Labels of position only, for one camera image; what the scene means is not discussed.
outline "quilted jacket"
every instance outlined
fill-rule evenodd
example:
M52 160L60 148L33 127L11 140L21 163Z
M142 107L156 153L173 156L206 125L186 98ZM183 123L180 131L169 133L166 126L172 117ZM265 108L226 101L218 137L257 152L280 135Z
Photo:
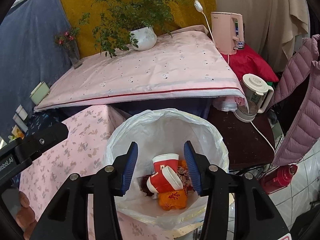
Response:
M297 163L320 137L320 61L318 42L320 35L303 40L300 50L290 59L282 78L268 105L274 104L292 94L307 77L309 85L305 98L284 141L276 152L273 165Z

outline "red cushion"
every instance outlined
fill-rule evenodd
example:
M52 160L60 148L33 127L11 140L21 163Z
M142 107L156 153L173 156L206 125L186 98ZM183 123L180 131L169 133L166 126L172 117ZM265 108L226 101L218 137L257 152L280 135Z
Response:
M222 54L222 56L228 62L228 55ZM247 44L245 44L244 49L237 50L235 55L229 55L229 66L239 81L244 74L251 73L266 82L279 82L269 64Z

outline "potted plant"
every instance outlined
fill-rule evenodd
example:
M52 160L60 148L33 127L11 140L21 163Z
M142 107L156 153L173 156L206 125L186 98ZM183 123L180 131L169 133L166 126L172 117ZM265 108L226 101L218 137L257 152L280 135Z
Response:
M80 28L75 27L55 35L54 41L58 46L65 48L74 69L80 67L82 62L78 59L75 51L76 36L79 34Z
M171 34L166 24L173 22L170 2L179 0L95 0L102 6L100 24L92 30L95 48L115 57L116 49L127 51L127 44L136 50L152 48L156 43L153 27ZM90 13L84 13L79 24L89 23Z

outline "white trash bag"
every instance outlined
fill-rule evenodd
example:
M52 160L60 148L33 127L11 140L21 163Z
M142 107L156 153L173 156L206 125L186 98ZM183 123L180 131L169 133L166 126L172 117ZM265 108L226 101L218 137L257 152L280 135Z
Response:
M207 197L197 192L188 195L185 209L164 211L157 199L140 190L140 177L154 171L152 158L177 153L183 160L183 146L190 140L196 153L205 155L211 164L228 172L228 151L218 130L208 121L176 109L146 110L122 123L111 135L103 165L110 165L126 154L132 141L138 144L138 159L129 190L115 197L117 210L141 222L164 230L176 230L204 219Z

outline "bolt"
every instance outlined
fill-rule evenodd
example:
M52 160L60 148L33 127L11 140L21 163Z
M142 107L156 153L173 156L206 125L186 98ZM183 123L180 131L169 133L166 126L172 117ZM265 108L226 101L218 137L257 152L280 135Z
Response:
M250 172L246 172L246 173L244 174L244 177L245 177L246 179L253 179L253 175L252 175Z
M73 173L73 174L70 175L69 178L70 178L71 180L76 180L76 179L78 179L78 177L79 177L78 174Z
M115 168L112 165L108 165L107 167L104 168L106 172L112 172Z
M210 165L209 166L209 170L210 171L217 171L218 170L218 167L216 165Z

